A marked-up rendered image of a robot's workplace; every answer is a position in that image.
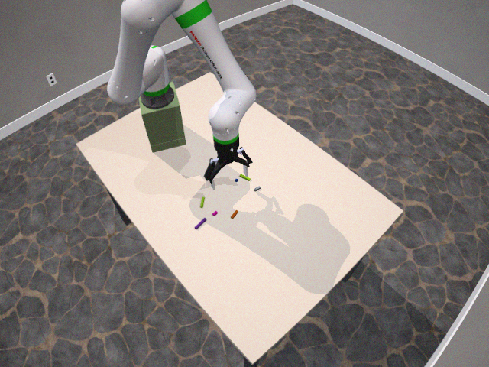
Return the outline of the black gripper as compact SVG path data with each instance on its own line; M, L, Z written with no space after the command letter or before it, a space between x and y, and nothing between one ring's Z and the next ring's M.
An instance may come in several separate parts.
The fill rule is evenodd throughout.
M235 151L234 153L231 154L221 154L217 152L218 157L216 159L210 158L209 160L209 166L206 169L206 172L204 174L204 178L206 180L209 180L212 189L215 190L215 182L214 182L214 177L216 174L227 164L237 162L240 164L243 164L243 173L247 177L248 176L248 168L250 167L249 164L252 164L253 161L250 159L250 157L245 153L245 150L243 147L240 147L239 150ZM238 154L243 155L245 159L238 157ZM217 163L216 163L217 162Z

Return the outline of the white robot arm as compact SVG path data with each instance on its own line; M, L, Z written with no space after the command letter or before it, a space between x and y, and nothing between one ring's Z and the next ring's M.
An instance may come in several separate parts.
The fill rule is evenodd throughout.
M151 46L160 25L171 14L202 54L224 93L208 115L215 150L234 153L239 148L240 122L253 105L256 90L230 51L207 0L124 0L108 96L121 106L132 104L142 94L141 101L149 109L171 104L174 91L166 54L162 48Z

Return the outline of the purple rod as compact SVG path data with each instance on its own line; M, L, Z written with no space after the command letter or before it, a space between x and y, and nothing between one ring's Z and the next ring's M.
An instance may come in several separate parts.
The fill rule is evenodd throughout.
M204 218L200 223L198 223L194 228L198 229L204 222L206 221L206 218Z

